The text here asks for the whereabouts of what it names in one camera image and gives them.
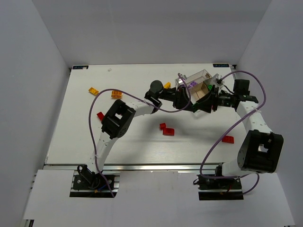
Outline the purple rounded lego brick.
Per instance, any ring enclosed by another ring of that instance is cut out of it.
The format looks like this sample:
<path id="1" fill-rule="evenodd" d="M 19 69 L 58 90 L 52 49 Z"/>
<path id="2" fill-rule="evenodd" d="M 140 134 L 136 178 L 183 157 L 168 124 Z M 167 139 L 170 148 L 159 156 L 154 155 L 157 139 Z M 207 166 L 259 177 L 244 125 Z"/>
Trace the purple rounded lego brick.
<path id="1" fill-rule="evenodd" d="M 189 88 L 192 88 L 192 87 L 194 87 L 194 86 L 196 86 L 196 85 L 198 85 L 197 82 L 191 81 L 191 82 L 189 83 L 188 87 L 189 87 Z"/>

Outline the green lego plate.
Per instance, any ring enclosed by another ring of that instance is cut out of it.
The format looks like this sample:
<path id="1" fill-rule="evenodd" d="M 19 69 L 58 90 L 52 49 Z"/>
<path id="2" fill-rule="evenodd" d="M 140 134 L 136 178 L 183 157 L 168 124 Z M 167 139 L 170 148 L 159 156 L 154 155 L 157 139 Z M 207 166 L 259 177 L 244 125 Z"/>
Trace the green lego plate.
<path id="1" fill-rule="evenodd" d="M 198 110 L 199 110 L 199 103 L 194 103 L 194 104 L 192 105 L 192 110 L 193 110 L 194 113 L 195 113 L 196 111 L 198 111 Z"/>

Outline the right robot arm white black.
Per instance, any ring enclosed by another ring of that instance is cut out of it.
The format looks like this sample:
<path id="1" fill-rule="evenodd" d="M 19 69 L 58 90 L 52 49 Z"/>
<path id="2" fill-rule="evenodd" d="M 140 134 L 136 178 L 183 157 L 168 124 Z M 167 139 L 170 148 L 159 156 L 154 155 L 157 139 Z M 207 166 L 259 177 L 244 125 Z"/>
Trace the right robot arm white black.
<path id="1" fill-rule="evenodd" d="M 210 111 L 216 111 L 219 106 L 234 108 L 240 117 L 235 125 L 242 123 L 247 133 L 237 157 L 220 164 L 213 176 L 205 175 L 205 178 L 241 178 L 252 173 L 276 171 L 284 138 L 274 133 L 264 121 L 260 112 L 263 104 L 259 104 L 258 99 L 250 94 L 249 84 L 248 80 L 237 79 L 233 92 L 228 94 L 221 89 L 221 85 L 210 79 L 203 82 L 208 92 L 195 103 L 195 106 Z"/>

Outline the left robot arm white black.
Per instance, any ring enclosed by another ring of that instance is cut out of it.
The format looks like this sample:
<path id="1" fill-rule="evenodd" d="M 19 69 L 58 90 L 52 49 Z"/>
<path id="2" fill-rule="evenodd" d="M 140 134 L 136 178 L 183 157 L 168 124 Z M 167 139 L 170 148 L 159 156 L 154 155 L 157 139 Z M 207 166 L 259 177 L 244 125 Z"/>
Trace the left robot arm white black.
<path id="1" fill-rule="evenodd" d="M 158 110 L 166 113 L 188 110 L 192 105 L 191 94 L 185 81 L 182 82 L 183 85 L 166 89 L 159 80 L 155 80 L 150 84 L 144 99 L 125 93 L 136 99 L 136 102 L 126 103 L 119 99 L 116 100 L 102 117 L 100 137 L 95 141 L 91 123 L 93 106 L 101 94 L 113 91 L 113 89 L 108 88 L 100 91 L 89 109 L 89 132 L 93 143 L 93 155 L 81 169 L 92 175 L 102 175 L 110 150 L 115 142 L 126 134 L 135 117 L 154 114 Z"/>

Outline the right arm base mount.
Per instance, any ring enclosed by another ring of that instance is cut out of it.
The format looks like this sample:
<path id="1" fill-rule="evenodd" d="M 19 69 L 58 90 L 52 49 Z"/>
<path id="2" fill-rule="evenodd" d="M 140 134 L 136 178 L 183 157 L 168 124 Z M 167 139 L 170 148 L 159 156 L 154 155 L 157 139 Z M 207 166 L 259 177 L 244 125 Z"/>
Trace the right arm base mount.
<path id="1" fill-rule="evenodd" d="M 240 179 L 212 179 L 197 175 L 193 185 L 198 187 L 200 201 L 235 201 L 244 199 Z"/>

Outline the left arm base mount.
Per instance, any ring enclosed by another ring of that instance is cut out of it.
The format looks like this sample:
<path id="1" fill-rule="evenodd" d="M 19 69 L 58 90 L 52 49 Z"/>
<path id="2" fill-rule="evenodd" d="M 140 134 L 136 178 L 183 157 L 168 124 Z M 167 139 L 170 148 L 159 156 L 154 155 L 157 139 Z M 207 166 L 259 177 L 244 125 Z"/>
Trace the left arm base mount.
<path id="1" fill-rule="evenodd" d="M 77 171 L 71 184 L 71 198 L 111 198 L 113 199 L 118 190 L 117 175 L 105 175 L 105 179 L 99 174 L 88 169 L 87 165 L 77 166 Z"/>

